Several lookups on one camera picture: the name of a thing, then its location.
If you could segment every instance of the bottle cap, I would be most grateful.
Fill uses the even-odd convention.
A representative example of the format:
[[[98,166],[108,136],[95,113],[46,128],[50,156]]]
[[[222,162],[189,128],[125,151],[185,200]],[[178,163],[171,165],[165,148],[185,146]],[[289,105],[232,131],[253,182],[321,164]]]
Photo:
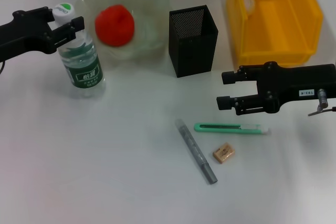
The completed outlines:
[[[52,9],[56,25],[62,26],[76,17],[75,8],[69,3],[58,4]]]
[[[209,163],[205,163],[201,165],[201,170],[204,173],[206,179],[209,181],[209,184],[212,185],[218,181],[216,178],[216,175],[214,172],[211,170]]]

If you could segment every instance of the beige eraser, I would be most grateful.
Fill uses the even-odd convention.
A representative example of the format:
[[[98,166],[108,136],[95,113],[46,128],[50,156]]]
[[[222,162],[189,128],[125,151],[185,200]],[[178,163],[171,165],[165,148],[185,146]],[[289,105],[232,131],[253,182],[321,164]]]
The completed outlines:
[[[214,151],[215,159],[217,159],[221,164],[234,154],[235,149],[233,149],[228,143],[225,143],[216,151]]]

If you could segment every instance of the gray marker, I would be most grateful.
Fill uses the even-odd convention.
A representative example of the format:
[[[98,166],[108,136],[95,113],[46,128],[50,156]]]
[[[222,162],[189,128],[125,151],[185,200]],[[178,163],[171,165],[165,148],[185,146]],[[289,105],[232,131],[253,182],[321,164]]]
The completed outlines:
[[[187,128],[187,125],[181,120],[178,119],[175,121],[175,125],[182,135],[185,143],[187,144],[189,150],[193,154],[194,158],[196,159],[198,165],[200,166],[203,174],[209,181],[210,185],[216,183],[218,179],[216,178],[214,172],[211,170],[208,161],[206,160],[205,156],[199,149],[199,146],[196,144],[193,136],[191,136],[190,131]]]

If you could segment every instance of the label sticker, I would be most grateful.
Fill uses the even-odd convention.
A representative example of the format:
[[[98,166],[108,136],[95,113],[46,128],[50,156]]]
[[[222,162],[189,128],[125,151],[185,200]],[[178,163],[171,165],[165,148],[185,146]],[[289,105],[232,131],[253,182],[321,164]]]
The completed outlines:
[[[300,90],[299,91],[299,96],[300,97],[310,97],[315,95],[314,89],[306,89],[306,90]]]
[[[74,86],[81,89],[97,85],[103,78],[98,57],[84,68],[69,68],[65,66]]]

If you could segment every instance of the plastic water bottle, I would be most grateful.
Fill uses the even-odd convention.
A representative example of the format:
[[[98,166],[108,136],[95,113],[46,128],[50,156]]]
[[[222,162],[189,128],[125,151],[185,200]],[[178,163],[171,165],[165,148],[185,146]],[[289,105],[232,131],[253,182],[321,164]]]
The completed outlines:
[[[52,11],[58,27],[76,17],[74,7],[68,3],[58,4]],[[58,52],[79,97],[103,95],[105,79],[96,46],[85,30],[77,32],[76,39],[59,47]]]

